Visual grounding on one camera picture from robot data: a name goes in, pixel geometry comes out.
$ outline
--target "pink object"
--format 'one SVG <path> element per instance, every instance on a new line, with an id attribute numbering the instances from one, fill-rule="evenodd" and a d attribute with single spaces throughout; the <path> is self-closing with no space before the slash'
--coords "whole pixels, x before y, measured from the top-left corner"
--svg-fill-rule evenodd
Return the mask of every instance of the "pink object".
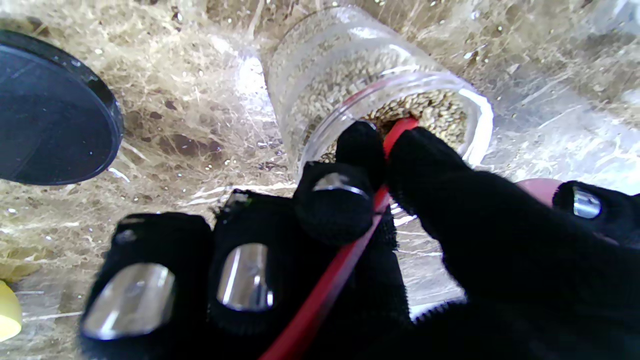
<path id="1" fill-rule="evenodd" d="M 562 184 L 562 181 L 556 179 L 546 179 L 539 177 L 537 179 L 526 179 L 516 183 L 521 189 L 529 193 L 529 195 L 536 198 L 538 201 L 553 207 L 553 198 L 558 186 Z"/>

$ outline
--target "yellow object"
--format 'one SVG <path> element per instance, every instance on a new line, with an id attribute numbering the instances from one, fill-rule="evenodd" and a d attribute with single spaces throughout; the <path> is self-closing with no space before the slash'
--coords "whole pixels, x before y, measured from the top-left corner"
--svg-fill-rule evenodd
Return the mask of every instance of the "yellow object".
<path id="1" fill-rule="evenodd" d="M 22 309 L 18 298 L 0 280 L 0 341 L 12 338 L 22 330 Z"/>

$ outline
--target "red straw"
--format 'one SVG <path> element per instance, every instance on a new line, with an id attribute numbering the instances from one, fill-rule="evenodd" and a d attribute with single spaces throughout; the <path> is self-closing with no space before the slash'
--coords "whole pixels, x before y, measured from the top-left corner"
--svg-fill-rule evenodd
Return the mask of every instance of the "red straw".
<path id="1" fill-rule="evenodd" d="M 418 126 L 413 118 L 398 120 L 384 141 L 385 157 L 388 159 L 391 148 L 405 130 Z M 276 341 L 271 344 L 260 360 L 293 360 L 299 359 L 311 341 L 316 336 L 318 328 L 324 322 L 335 299 L 342 291 L 344 283 L 356 266 L 371 235 L 378 227 L 382 213 L 389 204 L 390 196 L 386 185 L 380 187 L 374 196 L 373 225 L 359 239 L 343 246 L 333 261 L 329 264 L 316 287 L 311 291 L 306 301 L 280 333 Z"/>

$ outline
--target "black lid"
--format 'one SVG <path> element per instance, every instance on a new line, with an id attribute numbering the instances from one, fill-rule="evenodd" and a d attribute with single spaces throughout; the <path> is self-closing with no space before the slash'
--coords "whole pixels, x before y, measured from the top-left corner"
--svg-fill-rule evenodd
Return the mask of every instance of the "black lid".
<path id="1" fill-rule="evenodd" d="M 0 31 L 0 178 L 35 185 L 90 179 L 111 164 L 123 132 L 117 100 L 85 64 Z"/>

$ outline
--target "gloved hand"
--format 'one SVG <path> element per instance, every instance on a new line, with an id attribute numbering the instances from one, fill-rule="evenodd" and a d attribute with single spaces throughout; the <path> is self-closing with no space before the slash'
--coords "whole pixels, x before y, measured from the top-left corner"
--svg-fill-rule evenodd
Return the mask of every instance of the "gloved hand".
<path id="1" fill-rule="evenodd" d="M 440 242 L 467 302 L 431 311 L 363 358 L 421 350 L 434 358 L 640 357 L 637 195 L 569 182 L 550 209 L 513 183 L 470 169 L 420 128 L 399 137 L 384 173 L 393 198 Z M 574 188 L 602 205 L 597 216 L 575 215 Z"/>
<path id="2" fill-rule="evenodd" d="M 384 157 L 380 139 L 366 128 L 367 136 L 346 131 L 348 139 L 340 138 L 338 163 L 307 164 L 292 199 L 234 192 L 213 232 L 202 217 L 179 213 L 121 220 L 81 320 L 83 352 L 105 359 L 258 358 L 339 247 L 371 226 Z M 308 358 L 350 356 L 409 328 L 396 246 L 387 208 Z"/>

